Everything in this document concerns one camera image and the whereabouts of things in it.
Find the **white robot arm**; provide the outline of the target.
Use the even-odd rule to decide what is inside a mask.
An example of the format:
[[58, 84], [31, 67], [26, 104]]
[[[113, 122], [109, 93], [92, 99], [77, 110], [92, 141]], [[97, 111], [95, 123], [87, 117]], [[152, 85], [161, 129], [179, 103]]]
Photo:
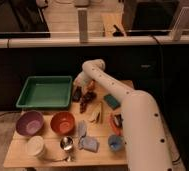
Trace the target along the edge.
[[174, 171], [160, 109], [151, 94], [106, 74], [102, 59], [88, 60], [75, 83], [95, 80], [121, 104], [123, 136], [129, 171]]

